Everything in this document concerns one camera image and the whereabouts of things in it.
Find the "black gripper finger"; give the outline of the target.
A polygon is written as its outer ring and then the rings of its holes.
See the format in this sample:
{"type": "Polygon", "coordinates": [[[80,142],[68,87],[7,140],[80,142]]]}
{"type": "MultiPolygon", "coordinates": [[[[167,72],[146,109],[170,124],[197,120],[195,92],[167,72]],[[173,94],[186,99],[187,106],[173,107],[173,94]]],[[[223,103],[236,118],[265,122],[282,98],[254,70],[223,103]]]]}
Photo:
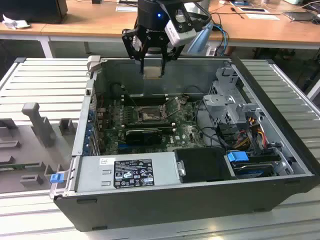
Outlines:
{"type": "Polygon", "coordinates": [[[140,62],[140,73],[144,74],[144,59],[147,53],[147,40],[145,39],[144,42],[140,40],[140,37],[143,38],[144,28],[140,26],[136,26],[134,29],[123,29],[122,30],[122,41],[127,51],[127,54],[130,59],[136,60],[140,62]],[[134,38],[140,40],[141,46],[138,50],[136,50],[133,46],[134,38]]]}
{"type": "Polygon", "coordinates": [[[184,49],[184,45],[178,46],[178,47],[174,47],[170,52],[168,52],[168,46],[162,46],[161,49],[161,76],[163,76],[165,74],[165,67],[166,67],[166,63],[170,62],[170,61],[176,61],[179,56],[181,55],[181,52],[184,49]]]}

